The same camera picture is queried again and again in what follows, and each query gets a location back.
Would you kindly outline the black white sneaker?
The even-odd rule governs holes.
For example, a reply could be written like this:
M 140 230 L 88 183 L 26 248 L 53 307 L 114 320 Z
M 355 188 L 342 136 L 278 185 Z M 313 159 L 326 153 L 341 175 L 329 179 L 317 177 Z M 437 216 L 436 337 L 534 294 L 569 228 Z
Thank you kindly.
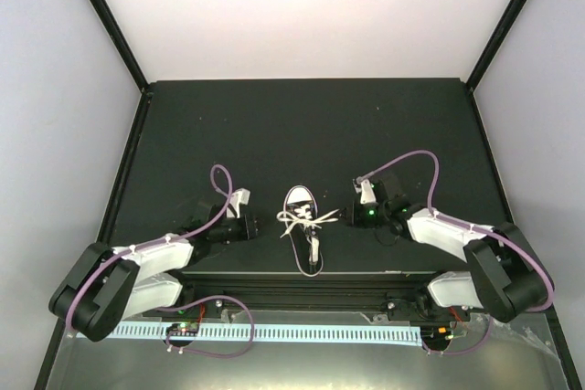
M 296 267 L 308 278 L 323 269 L 317 226 L 317 204 L 311 191 L 303 185 L 292 187 L 283 201 L 278 219 L 284 223 L 284 237 L 292 243 Z

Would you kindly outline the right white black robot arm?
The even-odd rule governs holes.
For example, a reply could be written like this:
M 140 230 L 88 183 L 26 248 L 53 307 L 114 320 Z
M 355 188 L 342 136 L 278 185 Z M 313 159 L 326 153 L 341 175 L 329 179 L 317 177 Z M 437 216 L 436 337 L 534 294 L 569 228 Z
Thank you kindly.
M 347 215 L 351 226 L 386 227 L 395 237 L 465 263 L 464 271 L 446 271 L 418 293 L 415 306 L 421 317 L 435 320 L 449 307 L 468 307 L 509 322 L 549 306 L 552 278 L 517 225 L 476 225 L 412 204 L 395 176 L 377 181 L 360 176 L 353 186 L 356 198 Z

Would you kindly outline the white shoelace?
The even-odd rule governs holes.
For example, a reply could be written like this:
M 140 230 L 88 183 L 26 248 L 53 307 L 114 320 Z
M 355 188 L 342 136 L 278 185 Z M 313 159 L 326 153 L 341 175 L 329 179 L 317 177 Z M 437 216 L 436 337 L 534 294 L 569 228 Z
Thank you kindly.
M 324 223 L 335 222 L 339 219 L 338 209 L 332 210 L 323 216 L 317 215 L 316 205 L 306 203 L 304 205 L 293 206 L 287 205 L 281 212 L 276 215 L 276 219 L 285 224 L 284 236 L 292 236 L 295 227 L 299 227 L 309 244 L 309 266 L 316 268 L 320 261 L 320 240 L 317 230 Z

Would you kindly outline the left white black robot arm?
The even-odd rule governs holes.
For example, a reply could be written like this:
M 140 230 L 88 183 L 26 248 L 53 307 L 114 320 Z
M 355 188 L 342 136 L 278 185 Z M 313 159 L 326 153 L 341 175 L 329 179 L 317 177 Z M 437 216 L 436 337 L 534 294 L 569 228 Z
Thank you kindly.
M 233 202 L 223 216 L 203 226 L 194 220 L 153 244 L 110 248 L 96 242 L 81 254 L 48 302 L 49 311 L 71 332 L 93 342 L 110 335 L 123 320 L 143 312 L 167 308 L 188 315 L 197 295 L 175 274 L 198 263 L 216 245 L 254 239 L 258 220 L 245 202 Z

